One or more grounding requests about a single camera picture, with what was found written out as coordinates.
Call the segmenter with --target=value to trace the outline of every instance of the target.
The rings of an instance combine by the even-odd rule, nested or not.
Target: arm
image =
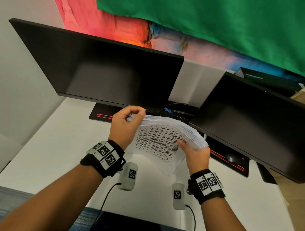
[[[178,140],[178,145],[185,152],[190,176],[209,168],[210,148],[191,150],[186,143]],[[204,225],[207,231],[245,231],[229,204],[224,198],[215,197],[201,204]]]
[[[130,113],[138,115],[128,123]],[[125,150],[144,116],[141,107],[122,109],[113,116],[109,139]],[[102,181],[92,166],[77,165],[8,214],[0,222],[0,230],[69,230]]]

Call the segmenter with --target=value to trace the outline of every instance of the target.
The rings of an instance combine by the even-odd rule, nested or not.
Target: computer monitor
[[[190,126],[305,182],[305,105],[226,72]]]
[[[163,111],[184,57],[20,19],[12,24],[58,95]]]

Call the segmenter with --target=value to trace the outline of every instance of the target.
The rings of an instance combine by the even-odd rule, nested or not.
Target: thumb
[[[141,124],[141,122],[144,119],[144,116],[146,115],[145,111],[139,111],[137,115],[134,117],[134,119],[130,122],[130,125],[134,127],[134,129],[137,129],[137,127]]]
[[[189,155],[191,153],[192,149],[190,149],[190,147],[183,140],[177,140],[177,144],[186,155]]]

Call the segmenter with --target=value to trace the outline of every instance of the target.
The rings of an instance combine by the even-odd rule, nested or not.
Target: green cloth
[[[97,0],[305,76],[305,0]]]

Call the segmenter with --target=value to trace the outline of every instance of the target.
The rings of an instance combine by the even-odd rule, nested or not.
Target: hand
[[[127,106],[114,114],[108,139],[113,140],[125,150],[135,137],[135,132],[146,114],[145,110],[139,106]],[[127,122],[126,118],[131,113],[137,113],[137,115],[131,122]]]
[[[196,172],[209,168],[210,148],[207,146],[202,150],[194,151],[183,140],[177,140],[177,144],[186,155],[186,164],[190,176]]]

